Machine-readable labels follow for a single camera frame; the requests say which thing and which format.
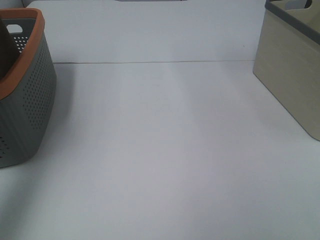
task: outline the basket handle hole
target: basket handle hole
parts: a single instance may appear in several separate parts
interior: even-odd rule
[[[10,34],[21,34],[23,32],[22,27],[18,24],[9,24],[6,28]]]
[[[285,10],[307,9],[311,4],[312,0],[292,0],[286,3]]]

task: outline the white table surface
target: white table surface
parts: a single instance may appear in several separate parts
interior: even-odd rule
[[[0,239],[319,240],[319,142],[252,68],[56,64],[37,155],[0,169]]]
[[[34,1],[54,62],[239,61],[256,56],[265,0]]]

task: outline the gray basket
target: gray basket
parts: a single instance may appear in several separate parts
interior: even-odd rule
[[[23,30],[12,34],[21,54],[5,77],[17,84],[12,91],[2,92],[0,98],[0,167],[7,167],[30,159],[37,152],[54,104],[57,77],[43,33],[41,12],[7,9],[0,10],[0,14],[5,25],[17,24]],[[21,74],[21,68],[25,68],[22,77],[14,79]]]
[[[293,9],[292,2],[266,1],[253,72],[320,140],[320,0],[309,0],[302,9]]]

